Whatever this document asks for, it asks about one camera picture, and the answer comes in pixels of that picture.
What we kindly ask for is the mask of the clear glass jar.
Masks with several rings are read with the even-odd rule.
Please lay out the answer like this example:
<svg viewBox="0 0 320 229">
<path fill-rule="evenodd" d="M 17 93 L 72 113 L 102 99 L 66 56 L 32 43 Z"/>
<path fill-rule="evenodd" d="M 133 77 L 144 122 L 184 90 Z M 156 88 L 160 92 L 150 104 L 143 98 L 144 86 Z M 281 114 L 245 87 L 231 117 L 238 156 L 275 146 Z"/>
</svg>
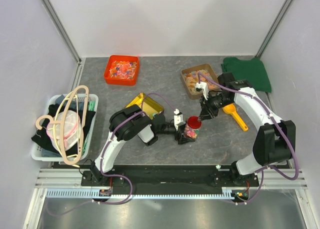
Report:
<svg viewBox="0 0 320 229">
<path fill-rule="evenodd" d="M 190 128 L 188 126 L 187 121 L 186 121 L 186 125 L 185 125 L 185 128 L 184 128 L 184 136 L 192 138 L 192 139 L 196 139 L 198 134 L 199 134 L 199 130 L 200 130 L 201 127 L 199 129 L 192 129 L 192 128 Z"/>
</svg>

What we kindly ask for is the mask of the red jar lid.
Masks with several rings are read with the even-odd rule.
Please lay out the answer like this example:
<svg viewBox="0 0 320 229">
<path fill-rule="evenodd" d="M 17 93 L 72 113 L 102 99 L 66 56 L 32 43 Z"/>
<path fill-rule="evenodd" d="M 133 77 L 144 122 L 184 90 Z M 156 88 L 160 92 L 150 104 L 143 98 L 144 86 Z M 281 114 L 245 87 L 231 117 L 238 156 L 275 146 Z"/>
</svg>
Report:
<svg viewBox="0 0 320 229">
<path fill-rule="evenodd" d="M 196 130 L 202 126 L 202 122 L 200 121 L 199 117 L 197 116 L 190 116 L 187 120 L 187 125 Z"/>
</svg>

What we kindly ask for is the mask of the yellow plastic scoop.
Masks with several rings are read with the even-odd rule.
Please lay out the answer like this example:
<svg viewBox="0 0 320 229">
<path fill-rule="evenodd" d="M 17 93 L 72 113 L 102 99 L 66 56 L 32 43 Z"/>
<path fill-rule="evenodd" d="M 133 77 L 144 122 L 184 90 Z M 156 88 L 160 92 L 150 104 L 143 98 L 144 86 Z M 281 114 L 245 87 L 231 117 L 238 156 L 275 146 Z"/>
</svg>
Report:
<svg viewBox="0 0 320 229">
<path fill-rule="evenodd" d="M 243 121 L 243 119 L 237 113 L 236 106 L 233 103 L 224 106 L 222 108 L 222 110 L 224 113 L 231 115 L 243 131 L 246 132 L 249 129 L 248 126 L 246 125 L 246 123 Z"/>
</svg>

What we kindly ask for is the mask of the star candy tin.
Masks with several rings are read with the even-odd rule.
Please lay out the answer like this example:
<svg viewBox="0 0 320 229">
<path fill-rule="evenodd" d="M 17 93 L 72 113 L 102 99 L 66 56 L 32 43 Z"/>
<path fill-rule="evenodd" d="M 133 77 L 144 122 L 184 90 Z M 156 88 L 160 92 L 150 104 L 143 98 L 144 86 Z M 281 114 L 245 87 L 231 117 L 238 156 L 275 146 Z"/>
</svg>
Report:
<svg viewBox="0 0 320 229">
<path fill-rule="evenodd" d="M 164 107 L 158 102 L 146 96 L 145 93 L 140 92 L 125 108 L 128 108 L 132 105 L 138 105 L 142 110 L 149 116 L 150 119 L 153 119 L 155 115 L 164 112 Z"/>
</svg>

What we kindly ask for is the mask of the orange candy box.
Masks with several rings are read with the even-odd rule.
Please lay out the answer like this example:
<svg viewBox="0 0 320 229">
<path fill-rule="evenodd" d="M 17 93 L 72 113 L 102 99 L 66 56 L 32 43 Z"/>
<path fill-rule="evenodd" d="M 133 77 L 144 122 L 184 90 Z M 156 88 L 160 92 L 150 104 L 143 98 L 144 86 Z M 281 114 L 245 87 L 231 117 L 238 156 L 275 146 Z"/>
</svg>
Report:
<svg viewBox="0 0 320 229">
<path fill-rule="evenodd" d="M 137 56 L 111 55 L 103 77 L 107 84 L 134 86 L 137 83 L 140 61 Z"/>
</svg>

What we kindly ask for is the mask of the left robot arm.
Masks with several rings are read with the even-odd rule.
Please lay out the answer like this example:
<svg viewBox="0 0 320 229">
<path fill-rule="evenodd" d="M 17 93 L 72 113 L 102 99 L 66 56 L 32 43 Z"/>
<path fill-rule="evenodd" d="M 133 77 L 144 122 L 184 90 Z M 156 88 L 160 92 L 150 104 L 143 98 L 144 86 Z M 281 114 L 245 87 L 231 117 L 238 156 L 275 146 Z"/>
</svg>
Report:
<svg viewBox="0 0 320 229">
<path fill-rule="evenodd" d="M 195 139 L 185 136 L 186 122 L 183 114 L 176 110 L 173 121 L 167 121 L 163 112 L 150 118 L 142 109 L 134 104 L 114 113 L 110 120 L 108 138 L 100 155 L 91 164 L 92 180 L 99 186 L 110 180 L 109 171 L 124 144 L 139 137 L 146 145 L 151 146 L 160 135 L 173 135 L 179 145 L 194 142 Z"/>
</svg>

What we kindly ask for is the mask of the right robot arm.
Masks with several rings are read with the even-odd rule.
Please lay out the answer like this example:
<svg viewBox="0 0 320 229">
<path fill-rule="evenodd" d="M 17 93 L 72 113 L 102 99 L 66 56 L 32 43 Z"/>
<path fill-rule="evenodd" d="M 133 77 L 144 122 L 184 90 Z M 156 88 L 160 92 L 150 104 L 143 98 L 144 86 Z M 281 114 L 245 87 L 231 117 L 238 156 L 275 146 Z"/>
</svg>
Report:
<svg viewBox="0 0 320 229">
<path fill-rule="evenodd" d="M 282 177 L 294 181 L 299 175 L 299 164 L 295 153 L 296 125 L 283 120 L 260 99 L 253 86 L 246 80 L 236 80 L 231 72 L 218 77 L 218 82 L 203 73 L 198 73 L 197 91 L 201 112 L 199 120 L 210 120 L 218 116 L 219 109 L 236 104 L 254 124 L 257 135 L 252 152 L 232 163 L 229 180 L 235 186 L 242 185 L 247 175 L 274 169 Z"/>
</svg>

